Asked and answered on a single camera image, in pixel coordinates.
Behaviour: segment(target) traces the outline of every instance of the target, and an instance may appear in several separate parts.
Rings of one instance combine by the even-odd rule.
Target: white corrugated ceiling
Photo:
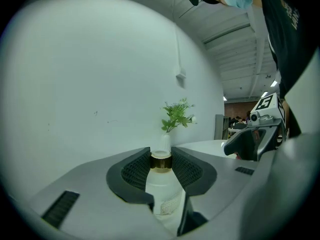
[[[224,96],[230,102],[258,99],[275,79],[276,64],[268,43],[268,32],[260,8],[248,10],[189,0],[152,0],[172,9],[204,43],[219,65]]]

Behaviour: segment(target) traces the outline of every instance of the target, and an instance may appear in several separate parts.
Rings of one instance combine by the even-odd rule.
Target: white wall
[[[0,53],[10,191],[28,200],[77,165],[157,148],[165,101],[196,104],[198,124],[175,129],[174,145],[213,140],[215,114],[224,113],[219,73],[181,29],[178,38],[184,84],[174,75],[174,24],[139,3],[41,0],[20,11]]]

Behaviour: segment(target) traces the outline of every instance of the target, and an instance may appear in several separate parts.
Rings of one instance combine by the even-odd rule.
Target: brown wall
[[[240,103],[225,103],[224,104],[224,115],[226,117],[235,118],[239,116],[243,119],[247,117],[247,111],[251,111],[257,104],[254,102],[240,102]]]

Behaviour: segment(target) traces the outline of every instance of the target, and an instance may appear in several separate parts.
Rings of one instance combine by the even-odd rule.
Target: ceiling light
[[[261,98],[263,98],[264,96],[266,96],[267,95],[267,91],[265,91],[263,94],[262,94],[262,96],[261,96]]]
[[[277,81],[274,80],[273,83],[270,85],[270,87],[274,87],[274,86],[276,86],[276,84],[277,84]]]

